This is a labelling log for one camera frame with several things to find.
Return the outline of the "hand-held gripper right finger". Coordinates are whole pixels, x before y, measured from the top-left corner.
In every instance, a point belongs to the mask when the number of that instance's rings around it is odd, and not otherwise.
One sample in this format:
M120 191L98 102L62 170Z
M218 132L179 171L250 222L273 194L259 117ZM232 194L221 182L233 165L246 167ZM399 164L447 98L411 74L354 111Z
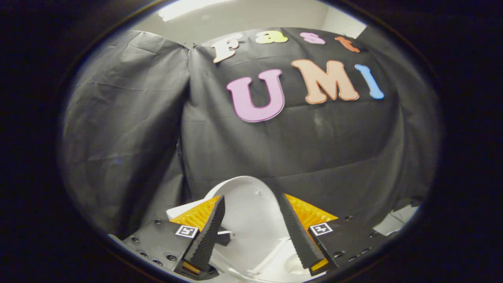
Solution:
M386 245L387 237L372 227L291 195L279 194L279 208L302 267L312 276L351 269Z

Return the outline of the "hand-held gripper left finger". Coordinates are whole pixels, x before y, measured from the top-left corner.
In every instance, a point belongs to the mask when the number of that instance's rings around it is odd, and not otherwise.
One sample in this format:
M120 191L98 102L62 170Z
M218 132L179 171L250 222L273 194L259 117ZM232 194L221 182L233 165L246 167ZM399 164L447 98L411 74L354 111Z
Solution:
M210 258L225 214L225 198L213 197L172 220L155 219L123 240L125 246L168 274L191 281L218 276Z

